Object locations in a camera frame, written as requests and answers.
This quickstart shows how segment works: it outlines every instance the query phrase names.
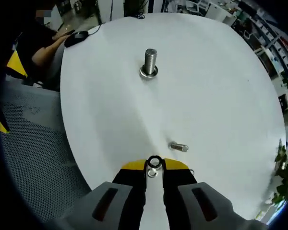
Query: person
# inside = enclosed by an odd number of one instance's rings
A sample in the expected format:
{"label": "person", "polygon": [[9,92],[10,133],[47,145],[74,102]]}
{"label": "person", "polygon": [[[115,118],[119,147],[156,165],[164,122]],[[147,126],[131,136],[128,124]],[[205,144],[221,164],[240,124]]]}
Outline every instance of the person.
{"label": "person", "polygon": [[51,88],[60,82],[63,43],[69,35],[61,35],[39,23],[46,12],[36,10],[36,18],[30,20],[19,35],[16,50],[28,77]]}

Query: metal bolt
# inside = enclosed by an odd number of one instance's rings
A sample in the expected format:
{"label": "metal bolt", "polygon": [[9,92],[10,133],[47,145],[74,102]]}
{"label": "metal bolt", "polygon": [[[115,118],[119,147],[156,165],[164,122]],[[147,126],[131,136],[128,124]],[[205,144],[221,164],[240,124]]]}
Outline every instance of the metal bolt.
{"label": "metal bolt", "polygon": [[147,49],[145,52],[144,70],[146,74],[152,74],[155,71],[157,51],[155,49]]}
{"label": "metal bolt", "polygon": [[189,150],[189,146],[187,145],[182,145],[182,144],[177,144],[175,141],[172,141],[168,144],[168,147],[172,150],[178,150],[181,152],[186,152]]}

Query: person's arm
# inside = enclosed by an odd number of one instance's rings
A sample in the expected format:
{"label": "person's arm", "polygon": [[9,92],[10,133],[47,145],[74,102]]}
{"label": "person's arm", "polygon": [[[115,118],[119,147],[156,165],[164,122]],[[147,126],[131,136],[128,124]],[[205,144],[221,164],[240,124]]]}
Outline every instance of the person's arm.
{"label": "person's arm", "polygon": [[32,61],[39,67],[45,66],[54,57],[59,46],[69,37],[63,36],[48,47],[40,48],[33,56]]}

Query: table surface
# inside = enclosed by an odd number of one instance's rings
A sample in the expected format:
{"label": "table surface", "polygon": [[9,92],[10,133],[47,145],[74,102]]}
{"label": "table surface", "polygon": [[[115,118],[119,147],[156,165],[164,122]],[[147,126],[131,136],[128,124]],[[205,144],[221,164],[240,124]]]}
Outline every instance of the table surface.
{"label": "table surface", "polygon": [[[139,76],[148,48],[158,52],[151,81]],[[259,211],[280,138],[286,142],[276,91],[251,48],[229,26],[187,14],[122,18],[65,49],[61,107],[92,189],[124,163],[158,154],[186,163],[247,219]],[[169,150],[172,140],[189,151]],[[141,229],[168,229],[160,178],[148,179]]]}

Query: floor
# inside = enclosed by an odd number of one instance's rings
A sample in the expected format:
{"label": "floor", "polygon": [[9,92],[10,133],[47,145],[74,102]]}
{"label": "floor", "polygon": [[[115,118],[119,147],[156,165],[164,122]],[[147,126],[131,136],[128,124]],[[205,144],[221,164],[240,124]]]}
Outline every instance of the floor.
{"label": "floor", "polygon": [[59,29],[61,31],[88,31],[95,26],[98,26],[98,19],[96,15],[92,15],[89,18],[83,17],[81,14],[76,14],[72,9],[62,16],[63,26]]}

